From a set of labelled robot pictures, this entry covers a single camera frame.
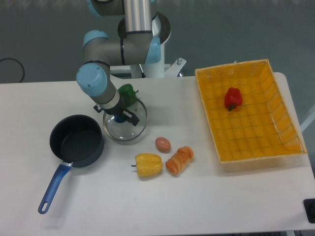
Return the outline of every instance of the yellow basket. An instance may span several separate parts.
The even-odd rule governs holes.
[[[195,76],[221,163],[307,153],[269,60],[197,69]],[[243,98],[231,112],[224,106],[230,87]]]

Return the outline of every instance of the blue joint cap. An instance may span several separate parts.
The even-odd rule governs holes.
[[[145,64],[158,63],[161,60],[161,42],[159,37],[153,36]]]
[[[92,39],[95,39],[95,38],[106,38],[106,39],[108,39],[108,35],[104,31],[99,31],[99,30],[92,30],[90,32],[87,32],[84,35],[83,47],[82,48],[84,48],[84,46],[88,42],[90,42]]]
[[[92,3],[91,3],[91,0],[87,0],[87,3],[88,3],[88,6],[89,6],[89,9],[90,11],[93,13],[93,15],[97,16],[97,17],[103,17],[102,15],[100,15],[96,10],[95,8],[93,7]]]
[[[107,87],[107,75],[103,68],[95,63],[82,65],[76,79],[83,92],[90,97],[100,96]]]

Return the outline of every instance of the white table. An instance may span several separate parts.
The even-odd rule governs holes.
[[[286,78],[276,79],[294,121]],[[118,80],[131,83],[148,108],[142,139],[120,145],[104,132],[105,148],[92,165],[65,176],[45,215],[37,212],[60,160],[49,147],[53,127],[85,114],[102,127],[102,114],[76,82],[0,85],[0,235],[189,235],[315,229],[303,200],[315,197],[306,154],[220,164],[194,77]],[[135,155],[159,152],[155,138],[172,150],[191,146],[195,159],[173,177],[164,168],[139,179]]]

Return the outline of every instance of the red bell pepper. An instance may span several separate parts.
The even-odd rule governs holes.
[[[228,108],[228,111],[232,111],[237,106],[241,106],[243,103],[241,92],[238,88],[229,88],[224,98],[224,105]]]

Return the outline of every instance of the frying pan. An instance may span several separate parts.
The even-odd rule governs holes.
[[[61,120],[50,135],[50,148],[63,162],[57,167],[46,193],[38,207],[45,214],[61,180],[71,167],[85,167],[102,154],[104,140],[98,123],[85,115],[73,115]]]

